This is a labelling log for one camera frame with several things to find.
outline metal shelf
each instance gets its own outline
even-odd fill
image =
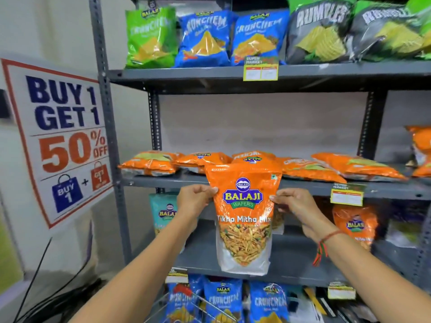
[[[401,173],[410,176],[411,169],[405,168],[402,165],[392,165]],[[389,199],[419,199],[430,200],[431,189],[423,184],[419,179],[412,178],[407,182],[401,183],[367,183],[355,181],[355,183],[365,184],[365,197],[370,198],[389,198]],[[207,177],[184,171],[177,172],[174,175],[166,177],[149,177],[149,176],[134,176],[132,178],[123,178],[121,180],[123,186],[136,187],[157,187],[157,188],[181,188],[192,184],[208,184]],[[296,187],[305,188],[315,196],[330,196],[332,183],[322,183],[315,181],[303,181],[282,179],[280,189]]]
[[[319,267],[312,265],[316,244],[304,236],[300,227],[285,226],[284,235],[272,236],[272,252],[268,274],[263,277],[232,274],[221,271],[216,254],[215,221],[199,220],[195,232],[189,237],[184,252],[175,266],[184,267],[191,273],[255,279],[276,283],[327,287],[330,282],[346,282],[342,273],[331,260],[324,258]],[[403,272],[416,255],[414,249],[395,251],[395,246],[385,240],[374,245],[374,255],[383,258],[392,268]]]
[[[427,89],[431,62],[281,65],[278,81],[244,82],[243,67],[109,70],[112,83],[159,94],[354,92]]]

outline snack bag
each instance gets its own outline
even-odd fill
[[[349,59],[344,39],[356,0],[288,0],[288,64]]]
[[[164,194],[150,194],[150,205],[151,213],[153,214],[154,220],[154,231],[156,235],[159,234],[165,226],[175,217],[177,214],[177,196],[176,192],[167,192]]]
[[[287,295],[275,283],[250,281],[250,323],[288,323]]]
[[[203,279],[200,274],[189,274],[189,283],[185,284],[190,290],[199,296],[203,294]],[[199,299],[192,295],[191,297],[182,292],[174,292],[177,283],[168,283],[169,300],[166,305],[166,318],[163,323],[182,323],[201,322],[200,311],[197,309]]]
[[[413,58],[423,50],[421,25],[404,4],[359,0],[350,33],[358,60]]]
[[[345,234],[371,249],[378,226],[377,215],[371,206],[334,205],[332,208],[335,225]]]
[[[424,37],[423,59],[431,59],[431,0],[409,0],[407,9],[418,17],[421,25],[420,34]]]
[[[175,68],[228,66],[226,48],[229,46],[232,21],[229,10],[181,17],[183,40],[175,59]]]
[[[205,174],[206,165],[227,164],[230,162],[231,158],[222,152],[201,152],[182,156],[175,161],[175,164],[191,172]]]
[[[214,196],[217,259],[222,271],[265,275],[269,268],[274,203],[281,168],[265,164],[231,163],[206,167]]]
[[[126,11],[127,68],[171,68],[178,54],[175,8]]]
[[[184,156],[181,153],[169,153],[162,151],[147,151],[135,155],[131,160],[120,164],[118,168],[122,173],[144,176],[167,176],[178,171],[172,161]]]
[[[316,162],[295,157],[280,157],[283,177],[301,180],[334,181],[346,183],[347,181],[334,170]]]
[[[231,64],[243,66],[247,56],[278,57],[288,21],[288,9],[240,17],[235,25]]]
[[[238,323],[244,323],[242,307],[242,285],[240,279],[222,279],[221,282],[211,282],[206,277],[203,282],[205,299],[221,309]],[[235,323],[229,316],[223,315],[213,306],[207,305],[208,317],[206,323]]]
[[[275,235],[282,235],[284,233],[284,214],[274,207],[274,215],[271,222],[272,233]]]
[[[418,165],[425,163],[427,155],[431,155],[431,127],[430,126],[406,126],[413,134],[413,150]]]
[[[243,152],[232,155],[232,163],[261,163],[261,161],[267,162],[274,159],[274,154],[262,151]]]
[[[413,174],[413,177],[431,177],[431,154],[426,157],[425,162],[419,168],[417,168]]]
[[[407,180],[397,170],[373,160],[360,156],[350,156],[335,153],[316,153],[311,156],[324,162],[346,179],[364,181],[400,181]]]

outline orange snack bag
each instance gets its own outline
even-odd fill
[[[268,160],[274,160],[275,155],[272,153],[262,152],[262,151],[251,151],[251,152],[242,152],[232,155],[232,163],[238,162],[248,162],[248,163],[257,163],[257,162],[267,162]]]
[[[335,225],[342,232],[359,241],[363,248],[371,249],[378,226],[377,215],[373,207],[334,205],[332,215]]]
[[[175,161],[175,164],[191,172],[205,174],[206,165],[227,164],[231,161],[232,159],[222,152],[201,152],[182,156]]]
[[[126,174],[165,176],[178,171],[179,168],[172,161],[176,160],[179,156],[183,156],[183,154],[154,150],[141,152],[131,160],[120,164],[118,168]]]
[[[279,157],[283,176],[294,179],[311,179],[346,183],[347,181],[334,170],[316,161],[296,157]]]
[[[417,168],[413,174],[413,177],[431,177],[431,155],[426,157],[425,163]]]
[[[416,162],[423,165],[426,157],[431,155],[431,127],[406,126],[406,129],[413,134]]]
[[[281,168],[273,164],[231,163],[206,167],[217,213],[217,259],[222,271],[265,275],[269,268],[274,203]]]
[[[394,168],[360,156],[335,153],[316,153],[311,156],[326,165],[344,178],[366,181],[398,181],[407,180]]]

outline blue chip bag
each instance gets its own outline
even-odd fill
[[[211,282],[208,278],[204,279],[205,299],[217,307],[207,304],[206,323],[216,323],[216,320],[223,323],[234,322],[220,310],[235,317],[239,323],[244,323],[242,284],[243,281],[240,279],[223,279],[221,282]]]
[[[250,323],[287,323],[287,297],[282,286],[250,281]]]
[[[226,48],[233,24],[229,10],[194,13],[180,17],[183,40],[175,68],[229,66]]]
[[[288,22],[288,9],[240,17],[235,25],[231,65],[244,65],[247,56],[278,57]]]
[[[187,287],[192,292],[199,296],[203,294],[203,276],[200,274],[189,274],[189,283]],[[166,305],[166,317],[163,323],[173,323],[175,321],[181,321],[182,323],[189,322],[201,322],[201,313],[198,309],[199,299],[196,296],[186,296],[182,292],[174,293],[176,283],[168,283],[169,299]]]
[[[177,192],[165,194],[150,194],[151,212],[154,220],[154,231],[156,235],[168,225],[177,214]]]

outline red thread bracelet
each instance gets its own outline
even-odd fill
[[[313,266],[319,266],[323,255],[328,257],[328,251],[326,249],[325,242],[329,238],[331,238],[331,237],[333,237],[339,233],[343,233],[343,232],[341,230],[334,231],[320,240],[320,242],[318,243],[318,246],[317,246],[317,254],[316,254],[316,258],[314,259]]]

